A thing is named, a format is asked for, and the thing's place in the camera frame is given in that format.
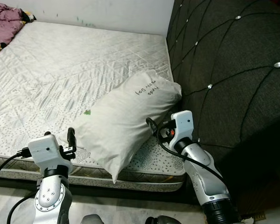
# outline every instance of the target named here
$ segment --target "floor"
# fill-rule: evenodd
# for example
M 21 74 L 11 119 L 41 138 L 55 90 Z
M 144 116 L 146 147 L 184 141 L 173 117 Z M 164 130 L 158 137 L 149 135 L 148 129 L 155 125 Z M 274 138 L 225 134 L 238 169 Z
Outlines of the floor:
M 0 224 L 6 223 L 13 205 L 28 193 L 27 190 L 0 188 Z M 204 224 L 200 206 L 179 203 L 151 202 L 103 197 L 73 196 L 69 219 L 79 224 L 83 216 L 98 214 L 105 224 L 145 224 L 147 217 L 165 215 L 182 224 Z M 33 199 L 23 202 L 15 211 L 12 224 L 32 224 L 35 216 Z

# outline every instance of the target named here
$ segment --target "black connector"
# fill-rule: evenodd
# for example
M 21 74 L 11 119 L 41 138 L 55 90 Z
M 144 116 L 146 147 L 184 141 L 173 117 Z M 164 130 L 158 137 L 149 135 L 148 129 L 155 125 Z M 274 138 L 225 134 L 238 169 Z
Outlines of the black connector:
M 21 157 L 21 159 L 31 157 L 31 153 L 29 151 L 29 148 L 25 147 L 25 148 L 22 148 L 22 150 L 19 150 L 17 152 L 17 157 Z

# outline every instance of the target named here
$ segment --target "white quilted mattress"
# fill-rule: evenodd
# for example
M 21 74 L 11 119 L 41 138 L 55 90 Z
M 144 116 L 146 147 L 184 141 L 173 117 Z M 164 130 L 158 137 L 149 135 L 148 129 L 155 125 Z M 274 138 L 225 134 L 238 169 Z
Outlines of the white quilted mattress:
M 162 36 L 44 22 L 25 25 L 0 52 L 0 158 L 15 154 L 46 131 L 58 136 L 114 86 L 148 69 L 172 80 Z M 75 166 L 100 168 L 90 152 L 78 149 L 76 155 Z M 126 169 L 184 174 L 180 159 L 164 152 L 153 139 Z M 16 178 L 21 170 L 12 173 L 8 176 L 6 170 L 1 176 Z M 33 179 L 33 172 L 25 173 L 29 177 L 22 173 L 18 178 Z

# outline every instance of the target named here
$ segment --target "pillow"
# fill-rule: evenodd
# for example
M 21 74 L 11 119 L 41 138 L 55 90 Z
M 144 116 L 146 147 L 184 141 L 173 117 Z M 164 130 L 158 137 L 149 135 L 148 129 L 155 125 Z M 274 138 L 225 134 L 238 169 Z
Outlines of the pillow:
M 179 84 L 154 70 L 140 72 L 104 95 L 71 127 L 78 146 L 90 150 L 92 159 L 112 175 L 115 183 L 119 172 L 151 135 L 146 118 L 161 122 L 181 98 Z

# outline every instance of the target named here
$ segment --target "fabric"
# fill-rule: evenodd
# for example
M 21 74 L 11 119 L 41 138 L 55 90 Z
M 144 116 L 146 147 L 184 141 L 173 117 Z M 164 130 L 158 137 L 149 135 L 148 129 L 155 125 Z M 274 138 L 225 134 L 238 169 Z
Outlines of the fabric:
M 176 0 L 167 41 L 182 109 L 193 113 L 193 140 L 215 161 L 280 120 L 280 8 L 274 3 Z
M 0 3 L 0 50 L 6 47 L 23 27 L 26 16 L 21 9 Z
M 164 37 L 37 21 L 26 24 L 0 52 L 0 164 L 46 131 L 60 136 L 103 95 L 146 70 L 172 81 Z M 72 162 L 80 179 L 94 178 L 96 186 L 100 179 L 112 183 L 90 152 L 78 149 L 76 155 Z M 24 175 L 31 179 L 38 172 L 31 159 L 14 160 L 6 169 L 13 171 L 9 178 L 17 179 Z M 151 137 L 118 180 L 162 184 L 182 182 L 184 177 L 182 160 Z
M 155 70 L 139 72 L 104 95 L 70 126 L 75 129 L 77 142 L 90 151 L 115 183 L 151 136 L 146 118 L 159 123 L 181 98 L 179 84 L 158 76 Z

